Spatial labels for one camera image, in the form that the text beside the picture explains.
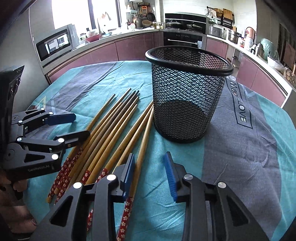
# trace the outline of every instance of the black mesh basket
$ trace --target black mesh basket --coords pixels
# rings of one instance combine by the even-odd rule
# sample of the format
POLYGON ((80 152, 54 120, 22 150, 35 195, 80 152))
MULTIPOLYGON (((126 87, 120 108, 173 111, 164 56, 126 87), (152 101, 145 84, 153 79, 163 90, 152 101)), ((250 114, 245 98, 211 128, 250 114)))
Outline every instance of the black mesh basket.
POLYGON ((152 63, 156 130, 173 142, 202 138, 232 65, 216 54, 185 46, 153 48, 146 59, 152 63))

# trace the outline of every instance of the countertop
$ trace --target countertop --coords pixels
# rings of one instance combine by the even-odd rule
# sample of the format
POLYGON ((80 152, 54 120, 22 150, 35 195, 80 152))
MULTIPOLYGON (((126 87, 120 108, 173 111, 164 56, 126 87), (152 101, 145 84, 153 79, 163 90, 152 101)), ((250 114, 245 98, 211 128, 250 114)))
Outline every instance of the countertop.
POLYGON ((211 35, 207 35, 207 37, 227 43, 228 45, 236 48, 237 50, 239 50, 243 54, 247 55, 249 58, 251 58, 253 61, 255 61, 258 65, 260 65, 266 72, 268 72, 272 77, 274 77, 277 80, 277 82, 283 87, 283 89, 285 89, 285 91, 288 93, 288 95, 291 93, 292 90, 294 90, 296 92, 296 89, 289 83, 288 80, 286 80, 286 78, 280 72, 278 72, 274 68, 270 67, 265 61, 263 61, 259 57, 255 56, 251 52, 247 51, 246 49, 244 49, 244 48, 240 47, 239 45, 237 45, 233 42, 230 42, 228 40, 218 38, 215 36, 211 36, 211 35))
MULTIPOLYGON (((145 28, 145 29, 135 29, 135 30, 124 30, 123 32, 119 32, 118 34, 112 34, 111 36, 105 37, 105 38, 100 39, 98 41, 88 43, 85 45, 80 45, 78 48, 73 49, 72 51, 66 53, 65 55, 57 58, 53 62, 51 62, 48 65, 46 65, 45 67, 43 67, 43 73, 47 74, 51 70, 53 70, 54 68, 58 67, 60 64, 67 61, 68 59, 71 59, 74 56, 76 56, 84 51, 87 51, 89 49, 92 49, 94 47, 102 45, 104 43, 111 42, 111 41, 114 41, 119 38, 137 35, 141 32, 149 33, 149 32, 155 32, 155 31, 159 31, 159 29, 145 28)), ((203 35, 203 34, 197 34, 197 33, 193 33, 193 32, 190 32, 190 34, 203 35)), ((284 78, 284 76, 282 74, 280 74, 278 71, 276 71, 275 69, 270 67, 266 62, 264 62, 259 57, 252 54, 251 52, 247 51, 246 49, 244 49, 244 48, 238 46, 237 44, 234 44, 228 40, 214 37, 211 35, 207 35, 207 37, 211 38, 211 39, 218 40, 218 41, 225 42, 228 45, 236 48, 237 50, 239 50, 243 54, 247 55, 249 58, 251 58, 253 61, 255 61, 258 65, 260 65, 266 72, 268 72, 271 76, 273 76, 275 78, 275 80, 283 87, 283 89, 285 89, 285 91, 288 93, 288 95, 291 93, 291 90, 294 90, 296 92, 296 89, 284 78)))
POLYGON ((49 63, 48 65, 43 67, 43 69, 42 69, 43 73, 47 74, 51 70, 53 70, 54 68, 58 67, 60 64, 67 61, 68 59, 71 59, 72 57, 74 57, 74 56, 76 56, 76 55, 78 55, 78 54, 80 54, 80 53, 82 53, 84 51, 87 51, 87 50, 89 50, 91 48, 102 45, 104 43, 111 42, 111 41, 114 41, 114 40, 119 39, 119 38, 124 38, 124 37, 128 37, 128 36, 137 35, 137 34, 139 34, 141 32, 149 33, 149 32, 155 32, 155 31, 159 31, 159 29, 144 28, 144 29, 125 30, 124 32, 119 32, 118 34, 112 34, 112 35, 110 35, 108 37, 102 38, 102 39, 94 41, 92 43, 80 45, 77 48, 71 50, 70 52, 64 54, 63 56, 57 58, 56 60, 52 61, 51 63, 49 63))

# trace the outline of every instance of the kitchen cabinet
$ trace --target kitchen cabinet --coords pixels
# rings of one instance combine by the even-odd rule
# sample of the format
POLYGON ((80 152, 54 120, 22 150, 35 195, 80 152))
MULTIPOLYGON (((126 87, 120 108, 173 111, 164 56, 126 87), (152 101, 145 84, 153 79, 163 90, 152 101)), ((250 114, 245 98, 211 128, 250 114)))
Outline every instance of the kitchen cabinet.
POLYGON ((53 83, 62 74, 68 70, 89 64, 98 64, 103 62, 118 61, 115 43, 104 45, 90 53, 87 53, 78 59, 65 65, 63 68, 52 74, 49 79, 53 83))
POLYGON ((131 38, 115 42, 118 60, 134 60, 133 40, 131 38))
POLYGON ((277 85, 261 69, 258 69, 251 90, 269 99, 279 107, 285 101, 285 97, 277 85))
POLYGON ((226 58, 226 53, 227 53, 227 47, 228 44, 214 40, 211 38, 207 38, 207 45, 206 45, 206 51, 212 52, 214 54, 217 54, 223 58, 226 58))
POLYGON ((154 47, 153 33, 139 34, 137 36, 116 41, 118 60, 145 60, 145 53, 154 47))
POLYGON ((162 31, 153 32, 152 37, 153 37, 153 47, 154 48, 163 46, 163 32, 162 31))
POLYGON ((257 71, 258 66, 253 61, 243 56, 237 73, 237 82, 251 88, 257 71))

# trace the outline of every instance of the microwave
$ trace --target microwave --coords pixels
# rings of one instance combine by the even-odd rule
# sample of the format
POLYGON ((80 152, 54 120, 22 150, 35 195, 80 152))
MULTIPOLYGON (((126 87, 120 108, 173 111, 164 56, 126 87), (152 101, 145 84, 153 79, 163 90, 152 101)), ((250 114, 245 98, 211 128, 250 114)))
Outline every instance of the microwave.
POLYGON ((36 52, 42 67, 79 45, 75 25, 68 24, 36 40, 36 52))

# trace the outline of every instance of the black rim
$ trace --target black rim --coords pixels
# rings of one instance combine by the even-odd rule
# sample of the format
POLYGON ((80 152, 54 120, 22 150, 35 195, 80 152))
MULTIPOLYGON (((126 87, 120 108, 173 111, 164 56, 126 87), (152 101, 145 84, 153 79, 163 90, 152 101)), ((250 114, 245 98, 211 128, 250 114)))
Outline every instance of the black rim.
POLYGON ((165 68, 170 68, 170 69, 174 69, 174 70, 179 70, 179 71, 184 71, 184 72, 189 72, 189 73, 193 73, 193 74, 203 74, 203 75, 210 75, 210 76, 229 76, 233 73, 233 66, 232 64, 214 54, 211 52, 208 52, 206 50, 202 50, 202 49, 197 49, 197 48, 193 48, 193 47, 184 47, 184 46, 161 46, 161 47, 157 47, 157 48, 153 48, 148 50, 145 53, 145 58, 147 61, 151 62, 152 64, 155 65, 159 65, 161 67, 165 67, 165 68), (169 48, 173 48, 173 49, 184 49, 184 48, 188 48, 188 49, 192 49, 194 51, 198 51, 201 53, 206 53, 208 55, 214 56, 217 59, 221 60, 222 62, 225 62, 228 65, 228 69, 208 69, 208 68, 202 68, 202 67, 198 67, 198 66, 191 66, 191 65, 185 65, 185 64, 180 64, 180 63, 174 63, 171 61, 167 61, 167 60, 162 60, 159 58, 155 58, 152 56, 152 53, 156 50, 159 49, 169 49, 169 48))

